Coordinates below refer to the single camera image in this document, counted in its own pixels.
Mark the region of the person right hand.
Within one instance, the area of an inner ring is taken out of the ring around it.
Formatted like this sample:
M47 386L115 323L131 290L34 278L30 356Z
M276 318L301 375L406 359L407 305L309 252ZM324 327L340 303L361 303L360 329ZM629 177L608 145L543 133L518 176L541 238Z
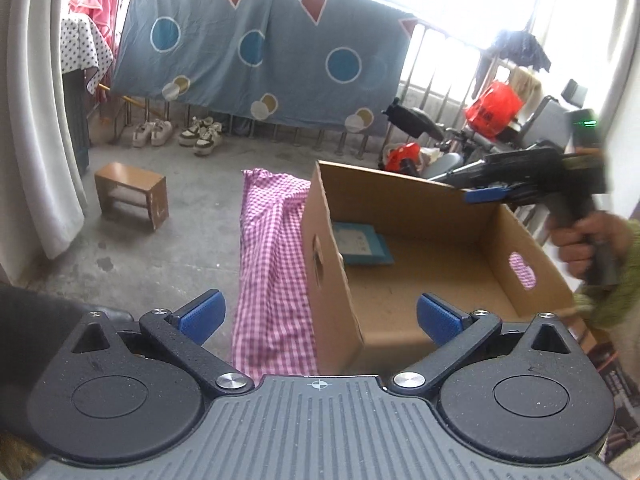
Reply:
M623 263L634 242L630 224L605 211L593 211L569 228L562 228L550 214L546 228L566 270L578 280L585 277L592 265L597 243L608 245L617 262Z

